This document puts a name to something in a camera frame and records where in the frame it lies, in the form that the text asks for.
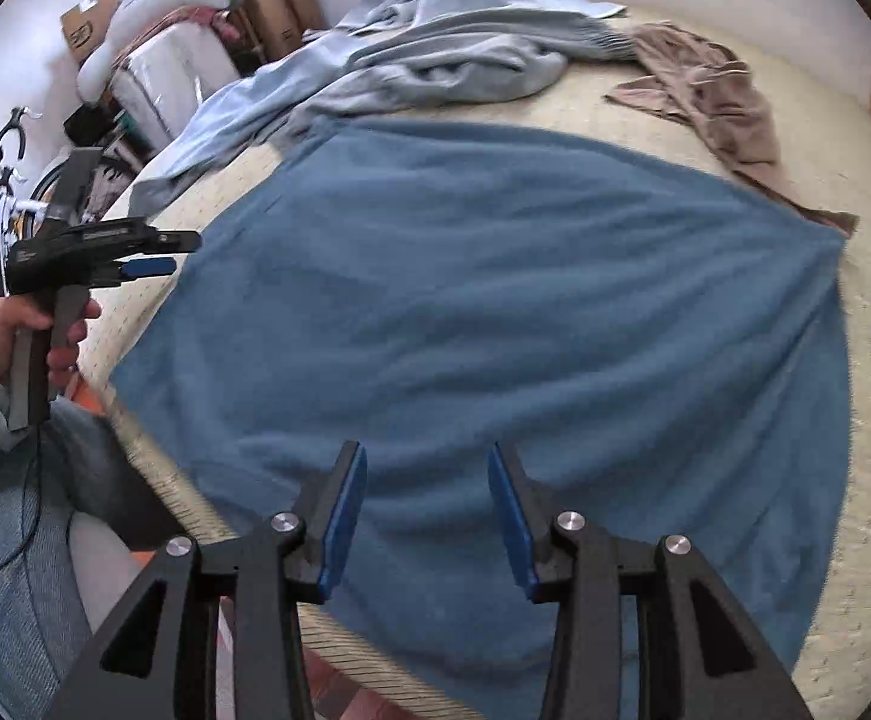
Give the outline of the dark blue garment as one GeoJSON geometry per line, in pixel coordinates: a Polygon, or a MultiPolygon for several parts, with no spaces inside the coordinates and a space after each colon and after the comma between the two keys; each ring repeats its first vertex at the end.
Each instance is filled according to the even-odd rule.
{"type": "Polygon", "coordinates": [[[486,717],[531,718],[554,614],[511,577],[500,440],[614,535],[686,535],[798,660],[851,448],[842,250],[607,143],[331,119],[207,227],[111,382],[239,532],[359,440],[331,614],[486,717]]]}

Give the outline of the bicycle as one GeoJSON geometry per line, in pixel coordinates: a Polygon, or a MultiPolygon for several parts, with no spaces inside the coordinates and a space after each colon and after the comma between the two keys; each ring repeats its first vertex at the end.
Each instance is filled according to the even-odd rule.
{"type": "Polygon", "coordinates": [[[58,182],[67,156],[56,158],[41,174],[30,193],[15,195],[15,185],[25,184],[26,177],[17,166],[25,158],[25,119],[39,119],[41,114],[26,106],[10,112],[0,130],[0,296],[5,293],[4,271],[8,249],[22,239],[33,238],[48,206],[49,189],[58,182]]]}

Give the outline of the person's jeans leg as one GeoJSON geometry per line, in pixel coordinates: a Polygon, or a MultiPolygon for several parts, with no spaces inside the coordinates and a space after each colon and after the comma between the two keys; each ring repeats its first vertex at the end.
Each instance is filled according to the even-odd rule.
{"type": "Polygon", "coordinates": [[[40,718],[76,663],[90,622],[69,550],[76,515],[150,551],[179,523],[122,450],[110,422],[69,400],[41,436],[0,453],[0,711],[40,718]]]}

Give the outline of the white plastic wrapped bundle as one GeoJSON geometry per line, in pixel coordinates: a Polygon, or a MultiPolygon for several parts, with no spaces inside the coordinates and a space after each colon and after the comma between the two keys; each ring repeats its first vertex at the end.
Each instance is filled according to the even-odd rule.
{"type": "Polygon", "coordinates": [[[181,135],[204,101],[238,78],[215,32],[181,21],[127,54],[113,71],[110,91],[158,153],[181,135]]]}

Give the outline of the cardboard box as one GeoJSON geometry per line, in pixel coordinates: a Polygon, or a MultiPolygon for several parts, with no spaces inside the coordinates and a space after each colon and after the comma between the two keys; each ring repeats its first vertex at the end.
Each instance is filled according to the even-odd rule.
{"type": "Polygon", "coordinates": [[[243,0],[243,10],[269,62],[300,49],[307,32],[326,28],[316,0],[243,0]]]}

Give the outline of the light blue hoodie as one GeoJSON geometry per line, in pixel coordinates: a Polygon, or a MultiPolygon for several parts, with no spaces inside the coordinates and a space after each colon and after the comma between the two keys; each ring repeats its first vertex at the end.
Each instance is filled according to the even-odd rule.
{"type": "Polygon", "coordinates": [[[629,34],[577,11],[463,11],[385,39],[328,32],[201,104],[131,188],[129,213],[158,215],[204,172],[253,143],[297,142],[321,115],[505,103],[554,85],[572,60],[636,59],[629,34]]]}

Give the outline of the woven bed mat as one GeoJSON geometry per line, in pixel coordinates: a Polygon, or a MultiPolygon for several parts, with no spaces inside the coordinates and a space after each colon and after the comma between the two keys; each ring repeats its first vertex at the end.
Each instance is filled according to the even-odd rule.
{"type": "MultiPolygon", "coordinates": [[[[815,718],[854,718],[871,699],[871,114],[849,94],[839,93],[787,60],[766,54],[741,37],[707,26],[719,43],[734,47],[755,71],[776,119],[783,165],[800,199],[862,216],[849,241],[840,277],[851,342],[852,456],[834,557],[821,605],[795,668],[795,684],[815,718]]],[[[603,101],[621,83],[620,65],[575,64],[557,85],[515,103],[476,104],[404,114],[447,121],[523,125],[593,137],[653,154],[676,164],[728,176],[696,135],[682,125],[603,101]]],[[[279,164],[272,146],[250,146],[231,166],[199,179],[157,221],[204,229],[240,195],[279,164]]],[[[116,401],[108,383],[121,358],[152,322],[178,277],[155,286],[127,286],[124,296],[101,296],[104,319],[82,353],[82,375],[101,408],[113,418],[129,460],[161,500],[199,541],[220,541],[232,528],[165,457],[116,401]]],[[[419,718],[481,718],[411,676],[367,642],[331,621],[328,613],[303,611],[303,644],[337,671],[373,689],[419,718]]]]}

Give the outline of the beige brown garment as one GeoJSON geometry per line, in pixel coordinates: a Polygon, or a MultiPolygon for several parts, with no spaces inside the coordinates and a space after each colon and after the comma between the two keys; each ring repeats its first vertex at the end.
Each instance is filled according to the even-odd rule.
{"type": "Polygon", "coordinates": [[[858,218],[798,201],[783,171],[776,122],[749,65],[732,49],[670,21],[630,31],[645,75],[614,86],[606,99],[692,128],[726,171],[774,202],[850,238],[858,218]]]}

